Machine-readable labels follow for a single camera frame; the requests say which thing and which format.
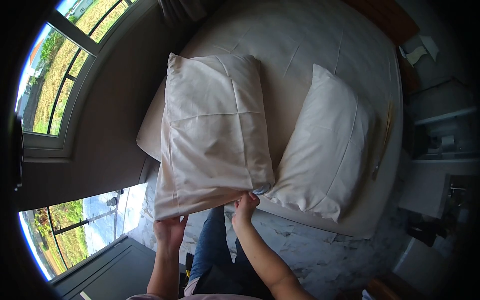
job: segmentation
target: black apron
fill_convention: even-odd
[[[275,300],[257,273],[241,265],[213,265],[200,276],[195,294],[234,294]]]

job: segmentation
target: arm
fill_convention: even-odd
[[[265,244],[253,227],[252,214],[259,203],[256,195],[247,192],[235,202],[232,225],[245,255],[276,300],[315,299],[303,289],[288,265]]]
[[[154,222],[154,232],[158,243],[152,276],[147,293],[165,300],[178,298],[179,291],[179,250],[188,216]]]

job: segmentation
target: bed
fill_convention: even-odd
[[[403,126],[402,90],[396,47],[367,18],[340,0],[227,1],[180,53],[192,58],[251,54],[261,61],[260,80],[274,170],[294,130],[311,85],[313,64],[327,68],[359,94],[377,114],[364,182],[338,223],[283,208],[261,197],[259,209],[315,228],[370,238],[396,177]],[[159,159],[165,80],[145,116],[137,143]],[[388,103],[394,124],[378,171],[371,173],[383,147]]]

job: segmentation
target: window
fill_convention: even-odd
[[[75,76],[86,60],[81,49],[45,25],[27,61],[28,81],[17,104],[24,132],[58,135]]]
[[[19,213],[39,268],[51,280],[138,227],[147,183]]]
[[[71,118],[79,115],[74,108],[81,108],[78,98],[81,89],[88,89],[89,74],[95,73],[92,66],[97,61],[100,65],[113,49],[115,39],[109,41],[113,32],[122,24],[119,31],[126,31],[135,21],[129,16],[138,18],[155,3],[63,0],[52,12],[32,45],[19,82],[15,110],[22,118],[26,160],[70,156],[75,129]]]

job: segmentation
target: curtain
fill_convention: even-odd
[[[207,15],[200,0],[158,0],[168,26],[195,22]]]

